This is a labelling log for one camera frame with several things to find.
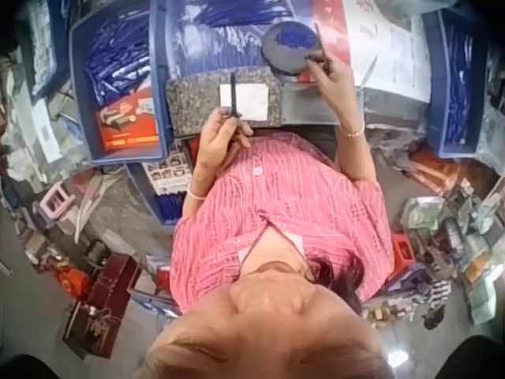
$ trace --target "pink striped shirt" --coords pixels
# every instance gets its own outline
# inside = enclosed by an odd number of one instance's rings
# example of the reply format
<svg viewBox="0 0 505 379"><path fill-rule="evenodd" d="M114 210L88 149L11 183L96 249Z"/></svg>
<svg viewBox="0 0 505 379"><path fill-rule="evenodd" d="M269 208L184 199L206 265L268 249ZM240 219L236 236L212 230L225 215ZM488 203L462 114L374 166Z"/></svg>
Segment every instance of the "pink striped shirt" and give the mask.
<svg viewBox="0 0 505 379"><path fill-rule="evenodd" d="M301 236L306 259L331 262L335 274L361 259L358 295L372 297L392 270L391 233L376 182L351 182L319 150L292 133L251 138L232 148L198 212L179 221L170 290L182 310L238 277L238 252L271 224Z"/></svg>

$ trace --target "woman's left hand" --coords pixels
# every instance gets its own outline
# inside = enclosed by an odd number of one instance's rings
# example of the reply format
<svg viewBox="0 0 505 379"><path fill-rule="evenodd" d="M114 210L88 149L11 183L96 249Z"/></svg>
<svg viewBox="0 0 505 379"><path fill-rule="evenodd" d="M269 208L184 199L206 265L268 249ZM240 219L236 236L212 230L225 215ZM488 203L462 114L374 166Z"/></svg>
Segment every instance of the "woman's left hand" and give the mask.
<svg viewBox="0 0 505 379"><path fill-rule="evenodd" d="M247 136L252 135L251 127L234 117L229 109L214 109L200 135L196 164L217 169L226 157L230 141L236 140L245 148L250 148Z"/></svg>

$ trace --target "floor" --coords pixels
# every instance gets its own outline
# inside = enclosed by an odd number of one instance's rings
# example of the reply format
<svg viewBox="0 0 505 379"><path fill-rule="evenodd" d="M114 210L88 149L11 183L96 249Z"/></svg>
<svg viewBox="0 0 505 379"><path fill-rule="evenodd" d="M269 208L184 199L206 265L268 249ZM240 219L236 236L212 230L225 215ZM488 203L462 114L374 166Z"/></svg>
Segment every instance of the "floor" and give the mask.
<svg viewBox="0 0 505 379"><path fill-rule="evenodd" d="M379 167L391 221L409 196L427 194L416 183L386 167ZM154 315L130 303L111 360L80 360L61 342L62 329L72 299L50 276L37 275L15 238L13 224L2 210L0 258L13 270L0 274L0 359L19 353L31 354L47 363L62 379L116 379L130 377L140 357L162 325ZM433 379L446 357L476 330L458 288L449 300L446 319L429 332L421 322L398 323L381 330L389 351L402 348L411 359L398 370L398 377Z"/></svg>

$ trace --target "bangle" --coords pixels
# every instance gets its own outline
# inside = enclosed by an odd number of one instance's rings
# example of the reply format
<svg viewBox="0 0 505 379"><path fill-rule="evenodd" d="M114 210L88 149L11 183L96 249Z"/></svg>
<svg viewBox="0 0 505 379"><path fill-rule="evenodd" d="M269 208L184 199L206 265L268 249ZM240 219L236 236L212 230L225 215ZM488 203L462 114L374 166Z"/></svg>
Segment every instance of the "bangle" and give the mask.
<svg viewBox="0 0 505 379"><path fill-rule="evenodd" d="M192 197L193 199L198 200L198 201L204 201L205 200L205 197L197 196L193 192L191 192L191 190L189 189L189 187L191 187L191 183L188 184L188 191L187 191L188 195L190 197Z"/></svg>
<svg viewBox="0 0 505 379"><path fill-rule="evenodd" d="M349 137L349 138L359 137L360 135L362 135L365 132L365 123L363 122L363 126L356 133L347 133L344 131L344 129L341 126L340 126L340 131L342 132L342 134L344 136Z"/></svg>

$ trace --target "nose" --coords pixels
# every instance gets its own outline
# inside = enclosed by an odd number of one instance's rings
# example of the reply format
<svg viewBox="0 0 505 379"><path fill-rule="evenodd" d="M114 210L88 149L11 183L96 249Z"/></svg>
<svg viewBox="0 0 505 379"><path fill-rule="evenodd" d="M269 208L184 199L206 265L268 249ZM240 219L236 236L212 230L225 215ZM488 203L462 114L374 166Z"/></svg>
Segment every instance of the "nose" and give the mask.
<svg viewBox="0 0 505 379"><path fill-rule="evenodd" d="M285 272L251 274L234 288L239 313L302 314L312 296L311 284Z"/></svg>

